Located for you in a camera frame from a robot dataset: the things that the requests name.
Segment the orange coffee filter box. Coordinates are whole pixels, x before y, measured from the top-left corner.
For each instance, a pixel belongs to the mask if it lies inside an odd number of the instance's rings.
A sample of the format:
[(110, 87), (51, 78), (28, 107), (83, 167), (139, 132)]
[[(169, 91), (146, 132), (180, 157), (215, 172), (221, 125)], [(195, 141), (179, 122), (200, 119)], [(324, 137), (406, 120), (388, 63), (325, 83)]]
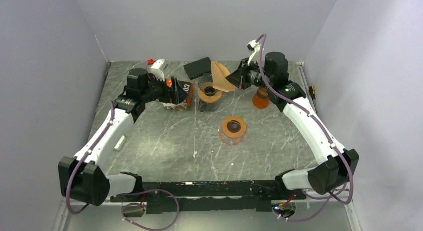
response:
[(178, 81), (167, 78), (166, 85), (169, 88), (176, 88), (176, 93), (169, 99), (169, 103), (161, 103), (163, 107), (173, 110), (187, 110), (192, 101), (194, 85), (189, 81)]

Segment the brown paper coffee filter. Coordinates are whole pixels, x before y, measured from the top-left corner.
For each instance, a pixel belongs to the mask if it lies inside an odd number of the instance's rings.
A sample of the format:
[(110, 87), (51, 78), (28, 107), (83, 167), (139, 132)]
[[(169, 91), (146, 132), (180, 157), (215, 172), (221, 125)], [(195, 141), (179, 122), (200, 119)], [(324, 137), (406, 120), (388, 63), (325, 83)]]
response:
[(230, 75), (230, 72), (223, 64), (216, 61), (212, 61), (211, 74), (213, 80), (213, 88), (223, 92), (235, 91), (235, 86), (226, 79)]

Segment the grey glass carafe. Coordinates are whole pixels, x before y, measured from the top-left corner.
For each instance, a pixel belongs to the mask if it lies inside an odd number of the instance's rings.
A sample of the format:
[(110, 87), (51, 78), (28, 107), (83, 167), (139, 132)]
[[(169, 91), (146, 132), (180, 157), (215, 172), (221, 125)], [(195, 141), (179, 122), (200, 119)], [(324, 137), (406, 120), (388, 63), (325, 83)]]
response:
[(202, 100), (199, 100), (198, 111), (199, 112), (216, 112), (218, 110), (218, 102), (206, 103)]

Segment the clear glass ribbed dripper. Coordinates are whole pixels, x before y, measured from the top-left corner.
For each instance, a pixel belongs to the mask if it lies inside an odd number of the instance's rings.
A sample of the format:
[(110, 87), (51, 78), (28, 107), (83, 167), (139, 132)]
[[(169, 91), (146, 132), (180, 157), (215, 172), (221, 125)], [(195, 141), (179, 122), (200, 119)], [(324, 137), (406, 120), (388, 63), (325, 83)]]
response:
[(199, 79), (198, 88), (206, 96), (214, 96), (218, 92), (213, 86), (213, 77), (211, 74), (205, 74)]

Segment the pink dripper with wooden ring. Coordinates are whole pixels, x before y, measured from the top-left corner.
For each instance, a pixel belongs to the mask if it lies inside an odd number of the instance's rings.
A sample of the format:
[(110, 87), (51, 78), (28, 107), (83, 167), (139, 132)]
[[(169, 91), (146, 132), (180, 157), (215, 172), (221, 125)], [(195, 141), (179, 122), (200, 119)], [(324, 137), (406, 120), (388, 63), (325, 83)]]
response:
[(247, 131), (247, 124), (240, 116), (228, 116), (222, 121), (218, 136), (222, 142), (228, 145), (240, 144)]

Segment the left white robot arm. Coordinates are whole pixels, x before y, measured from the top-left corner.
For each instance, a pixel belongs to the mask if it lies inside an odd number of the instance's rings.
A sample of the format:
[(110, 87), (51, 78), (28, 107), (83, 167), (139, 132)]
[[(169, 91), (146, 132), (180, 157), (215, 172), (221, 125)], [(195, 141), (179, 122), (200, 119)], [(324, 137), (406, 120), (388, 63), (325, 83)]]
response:
[(108, 197), (124, 194), (129, 200), (142, 197), (140, 175), (120, 172), (107, 176), (102, 170), (120, 138), (141, 116), (149, 102), (178, 105), (189, 98), (189, 90), (175, 78), (159, 79), (159, 72), (134, 68), (126, 76), (123, 92), (109, 102), (110, 110), (92, 138), (72, 157), (58, 163), (61, 193), (71, 209), (71, 199), (98, 206)]

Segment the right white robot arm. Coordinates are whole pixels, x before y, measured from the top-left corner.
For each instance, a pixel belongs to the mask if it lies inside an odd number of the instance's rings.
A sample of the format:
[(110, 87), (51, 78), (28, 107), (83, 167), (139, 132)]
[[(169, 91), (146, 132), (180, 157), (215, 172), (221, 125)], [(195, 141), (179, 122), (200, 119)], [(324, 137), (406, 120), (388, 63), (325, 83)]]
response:
[(269, 100), (296, 126), (313, 152), (317, 166), (285, 171), (277, 177), (278, 197), (286, 199), (296, 189), (313, 189), (323, 195), (346, 183), (354, 187), (357, 151), (346, 149), (323, 125), (306, 93), (289, 79), (288, 61), (283, 53), (266, 54), (263, 67), (245, 58), (226, 79), (239, 89), (252, 85), (265, 88)]

